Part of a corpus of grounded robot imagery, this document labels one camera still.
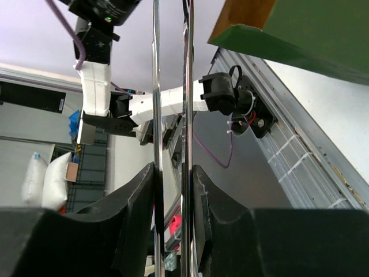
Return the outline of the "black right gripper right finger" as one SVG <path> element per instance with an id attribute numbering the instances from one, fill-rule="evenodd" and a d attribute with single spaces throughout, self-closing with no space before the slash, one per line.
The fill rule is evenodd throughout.
<path id="1" fill-rule="evenodd" d="M 203 276 L 367 276 L 368 213 L 249 209 L 193 167 L 194 228 Z"/>

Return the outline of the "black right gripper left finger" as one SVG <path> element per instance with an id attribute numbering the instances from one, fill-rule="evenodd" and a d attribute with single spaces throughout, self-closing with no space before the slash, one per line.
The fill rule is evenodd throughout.
<path id="1" fill-rule="evenodd" d="M 75 213 L 1 209 L 2 276 L 143 276 L 154 165 Z"/>

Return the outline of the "metal food tongs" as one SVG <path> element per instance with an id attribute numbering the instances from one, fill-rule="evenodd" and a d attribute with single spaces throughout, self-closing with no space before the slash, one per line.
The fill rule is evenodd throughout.
<path id="1" fill-rule="evenodd" d="M 194 276 L 194 252 L 191 250 L 193 241 L 193 36 L 194 36 L 194 2 L 183 1 L 183 97 L 182 118 L 177 123 L 172 140 L 168 143 L 171 156 L 176 156 L 182 166 L 182 188 L 173 205 L 164 213 L 163 195 L 163 130 L 160 89 L 160 8 L 159 2 L 153 3 L 153 40 L 152 40 L 152 80 L 153 80 L 153 149 L 154 149 L 154 201 L 155 201 L 155 275 L 164 276 L 164 232 L 177 213 L 182 214 L 182 224 L 169 246 L 180 243 L 181 276 Z"/>

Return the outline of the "green brown paper bag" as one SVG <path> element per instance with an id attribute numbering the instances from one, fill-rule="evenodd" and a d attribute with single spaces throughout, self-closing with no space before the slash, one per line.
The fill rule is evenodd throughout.
<path id="1" fill-rule="evenodd" d="M 368 1 L 225 1 L 208 42 L 368 85 Z"/>

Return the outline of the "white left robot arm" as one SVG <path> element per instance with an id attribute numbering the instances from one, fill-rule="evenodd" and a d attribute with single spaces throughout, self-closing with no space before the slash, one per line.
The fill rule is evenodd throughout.
<path id="1" fill-rule="evenodd" d="M 114 33 L 138 6 L 138 1 L 65 1 L 78 17 L 71 32 L 81 79 L 81 122 L 111 134 L 135 136 L 136 128 L 153 122 L 156 112 L 164 117 L 182 114 L 181 88 L 139 95 L 121 90 L 114 94 L 111 82 L 111 48 L 120 37 Z M 193 83 L 195 111 L 237 113 L 236 124 L 246 125 L 255 114 L 256 97 L 232 85 L 231 73 L 215 73 Z"/>

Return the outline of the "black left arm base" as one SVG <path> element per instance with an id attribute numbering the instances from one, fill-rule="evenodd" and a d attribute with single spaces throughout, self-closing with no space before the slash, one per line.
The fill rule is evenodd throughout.
<path id="1" fill-rule="evenodd" d="M 232 66 L 229 75 L 232 76 L 236 70 L 238 71 L 234 86 L 236 109 L 231 114 L 231 133 L 240 136 L 247 129 L 251 129 L 255 137 L 261 139 L 277 122 L 277 118 L 251 80 L 243 74 L 241 66 Z"/>

